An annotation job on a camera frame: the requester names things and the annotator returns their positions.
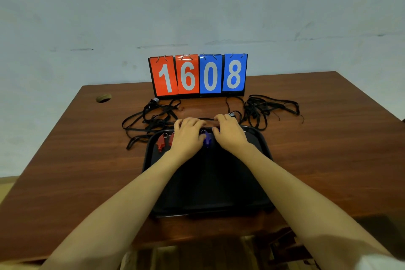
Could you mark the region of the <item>person's right hand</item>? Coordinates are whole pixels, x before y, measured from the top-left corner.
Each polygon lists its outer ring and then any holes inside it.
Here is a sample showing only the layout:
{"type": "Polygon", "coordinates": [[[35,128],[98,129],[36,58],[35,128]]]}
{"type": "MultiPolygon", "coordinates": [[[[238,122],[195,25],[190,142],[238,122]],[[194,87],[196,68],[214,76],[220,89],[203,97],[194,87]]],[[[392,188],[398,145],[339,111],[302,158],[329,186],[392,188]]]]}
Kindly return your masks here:
{"type": "Polygon", "coordinates": [[[214,120],[219,123],[221,141],[217,141],[220,146],[233,155],[238,155],[249,144],[245,132],[237,119],[231,116],[230,124],[223,124],[223,114],[218,114],[214,120]]]}

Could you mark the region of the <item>person's left hand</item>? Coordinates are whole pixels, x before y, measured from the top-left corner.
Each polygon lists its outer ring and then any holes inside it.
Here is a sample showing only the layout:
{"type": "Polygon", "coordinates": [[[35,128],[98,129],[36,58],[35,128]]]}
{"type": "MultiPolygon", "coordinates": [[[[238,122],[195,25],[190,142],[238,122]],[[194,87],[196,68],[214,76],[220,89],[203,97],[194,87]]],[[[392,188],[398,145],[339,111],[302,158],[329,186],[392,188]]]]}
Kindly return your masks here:
{"type": "Polygon", "coordinates": [[[200,129],[205,125],[206,121],[195,118],[195,125],[187,128],[187,118],[181,119],[180,130],[174,131],[173,144],[169,150],[170,157],[178,165],[184,164],[202,148],[205,134],[200,134],[200,129]]]}

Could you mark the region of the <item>person's left forearm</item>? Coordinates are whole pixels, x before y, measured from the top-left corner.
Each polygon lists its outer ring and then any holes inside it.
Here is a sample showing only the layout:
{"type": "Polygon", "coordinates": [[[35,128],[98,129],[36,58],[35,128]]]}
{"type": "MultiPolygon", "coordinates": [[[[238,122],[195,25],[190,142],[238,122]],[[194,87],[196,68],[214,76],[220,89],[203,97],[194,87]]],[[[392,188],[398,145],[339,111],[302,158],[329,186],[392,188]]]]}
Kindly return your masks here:
{"type": "Polygon", "coordinates": [[[159,195],[184,162],[171,149],[88,215],[39,270],[117,270],[159,195]]]}

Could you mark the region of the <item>person's right forearm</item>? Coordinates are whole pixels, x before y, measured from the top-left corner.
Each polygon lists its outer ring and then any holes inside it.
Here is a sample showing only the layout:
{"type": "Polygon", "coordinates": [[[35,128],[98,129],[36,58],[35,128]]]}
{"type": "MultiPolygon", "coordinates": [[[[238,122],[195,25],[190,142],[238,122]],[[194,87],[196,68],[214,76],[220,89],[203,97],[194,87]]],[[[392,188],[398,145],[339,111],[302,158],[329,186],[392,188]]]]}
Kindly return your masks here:
{"type": "Polygon", "coordinates": [[[354,270],[364,255],[392,255],[344,210],[255,146],[236,155],[252,172],[321,270],[354,270]]]}

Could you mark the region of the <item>black flip scoreboard stand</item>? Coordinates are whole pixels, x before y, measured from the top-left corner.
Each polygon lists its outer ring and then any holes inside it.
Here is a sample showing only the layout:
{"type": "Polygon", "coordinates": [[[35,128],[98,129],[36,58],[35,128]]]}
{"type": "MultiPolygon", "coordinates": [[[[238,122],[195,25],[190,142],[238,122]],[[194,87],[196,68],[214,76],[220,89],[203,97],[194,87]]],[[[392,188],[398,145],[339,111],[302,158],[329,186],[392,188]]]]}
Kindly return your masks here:
{"type": "Polygon", "coordinates": [[[223,61],[222,61],[222,84],[221,84],[221,93],[220,94],[200,94],[200,93],[199,94],[189,94],[189,95],[187,95],[187,94],[183,94],[183,95],[179,94],[179,95],[177,95],[175,97],[172,97],[172,98],[160,97],[158,99],[159,100],[163,100],[163,99],[194,99],[194,98],[231,97],[231,96],[242,97],[242,96],[244,96],[245,90],[242,91],[242,92],[223,92],[222,91],[223,78],[224,78],[224,54],[222,54],[222,56],[223,56],[223,61]]]}

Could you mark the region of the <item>blue flip number card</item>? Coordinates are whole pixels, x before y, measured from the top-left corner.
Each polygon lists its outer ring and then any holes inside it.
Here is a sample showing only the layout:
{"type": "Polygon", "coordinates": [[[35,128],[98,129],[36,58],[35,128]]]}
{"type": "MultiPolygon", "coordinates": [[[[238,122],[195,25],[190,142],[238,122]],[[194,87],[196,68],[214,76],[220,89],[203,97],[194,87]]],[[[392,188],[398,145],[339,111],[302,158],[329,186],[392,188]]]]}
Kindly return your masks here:
{"type": "Polygon", "coordinates": [[[222,84],[222,61],[221,54],[200,54],[200,94],[220,94],[222,84]]]}
{"type": "Polygon", "coordinates": [[[245,90],[247,54],[228,53],[224,55],[223,92],[242,92],[245,90]]]}

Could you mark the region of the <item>black plastic tray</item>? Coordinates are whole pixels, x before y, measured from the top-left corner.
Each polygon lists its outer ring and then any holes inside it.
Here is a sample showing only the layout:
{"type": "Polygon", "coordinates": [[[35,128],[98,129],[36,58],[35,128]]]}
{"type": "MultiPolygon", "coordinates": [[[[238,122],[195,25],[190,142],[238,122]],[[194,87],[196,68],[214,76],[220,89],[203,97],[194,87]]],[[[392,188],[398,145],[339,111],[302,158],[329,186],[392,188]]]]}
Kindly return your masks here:
{"type": "Polygon", "coordinates": [[[170,178],[150,216],[249,215],[275,206],[251,171],[203,128],[209,143],[170,178]]]}

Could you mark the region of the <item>red flip number card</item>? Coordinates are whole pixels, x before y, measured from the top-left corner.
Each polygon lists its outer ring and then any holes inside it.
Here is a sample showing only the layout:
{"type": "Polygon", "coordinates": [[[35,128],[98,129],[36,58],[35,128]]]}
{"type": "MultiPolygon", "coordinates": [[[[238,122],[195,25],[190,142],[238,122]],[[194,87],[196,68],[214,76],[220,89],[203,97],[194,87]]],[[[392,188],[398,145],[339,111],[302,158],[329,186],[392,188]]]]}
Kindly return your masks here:
{"type": "Polygon", "coordinates": [[[157,98],[179,95],[173,56],[150,57],[149,68],[157,98]]]}
{"type": "Polygon", "coordinates": [[[175,67],[179,94],[199,94],[200,84],[198,55],[176,55],[175,67]]]}

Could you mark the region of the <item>white sleeve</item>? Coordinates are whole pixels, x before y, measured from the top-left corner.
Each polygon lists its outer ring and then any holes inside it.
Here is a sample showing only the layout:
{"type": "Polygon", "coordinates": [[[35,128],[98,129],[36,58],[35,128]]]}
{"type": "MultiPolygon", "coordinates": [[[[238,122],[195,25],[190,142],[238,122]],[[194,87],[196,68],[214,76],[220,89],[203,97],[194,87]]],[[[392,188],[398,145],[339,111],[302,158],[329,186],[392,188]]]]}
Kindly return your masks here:
{"type": "Polygon", "coordinates": [[[381,254],[364,255],[354,270],[405,270],[405,261],[381,254]]]}

